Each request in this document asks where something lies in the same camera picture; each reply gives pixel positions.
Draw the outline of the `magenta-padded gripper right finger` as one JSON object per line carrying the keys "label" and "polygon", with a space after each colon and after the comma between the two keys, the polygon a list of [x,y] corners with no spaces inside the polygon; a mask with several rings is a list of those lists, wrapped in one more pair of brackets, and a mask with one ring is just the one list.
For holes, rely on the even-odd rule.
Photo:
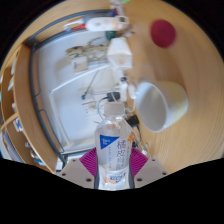
{"label": "magenta-padded gripper right finger", "polygon": [[168,171],[155,158],[147,158],[133,148],[129,162],[129,186],[140,188],[168,175]]}

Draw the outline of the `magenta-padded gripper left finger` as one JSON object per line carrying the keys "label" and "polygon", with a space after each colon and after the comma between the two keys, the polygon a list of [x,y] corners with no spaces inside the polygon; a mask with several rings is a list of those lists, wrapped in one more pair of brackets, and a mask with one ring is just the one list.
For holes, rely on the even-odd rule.
{"label": "magenta-padded gripper left finger", "polygon": [[59,173],[59,177],[83,188],[97,189],[99,174],[96,149],[91,149],[81,158],[72,158]]}

